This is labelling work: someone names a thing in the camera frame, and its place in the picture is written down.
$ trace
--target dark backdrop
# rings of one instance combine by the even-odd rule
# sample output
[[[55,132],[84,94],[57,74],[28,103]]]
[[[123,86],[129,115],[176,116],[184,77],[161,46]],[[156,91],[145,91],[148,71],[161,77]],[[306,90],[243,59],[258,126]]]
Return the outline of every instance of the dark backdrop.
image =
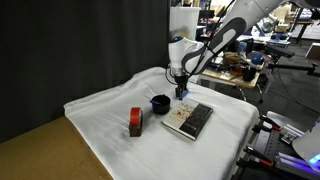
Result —
[[[0,143],[168,63],[169,0],[0,2]]]

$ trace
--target white cloth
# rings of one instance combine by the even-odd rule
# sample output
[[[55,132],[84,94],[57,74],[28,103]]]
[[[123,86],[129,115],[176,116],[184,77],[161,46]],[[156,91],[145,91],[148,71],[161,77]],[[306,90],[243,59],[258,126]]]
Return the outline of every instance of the white cloth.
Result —
[[[197,141],[164,126],[149,100],[174,98],[162,68],[136,74],[125,84],[65,105],[65,115],[79,130],[114,179],[222,179],[229,171],[256,107],[189,83],[187,98],[214,109]],[[141,137],[129,137],[131,107],[141,107]]]

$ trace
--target book cover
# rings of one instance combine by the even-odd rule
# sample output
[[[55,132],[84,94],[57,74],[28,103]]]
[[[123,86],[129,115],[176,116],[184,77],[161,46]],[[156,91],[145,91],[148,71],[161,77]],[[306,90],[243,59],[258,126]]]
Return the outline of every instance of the book cover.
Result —
[[[169,112],[163,124],[196,140],[212,112],[212,108],[185,98]]]

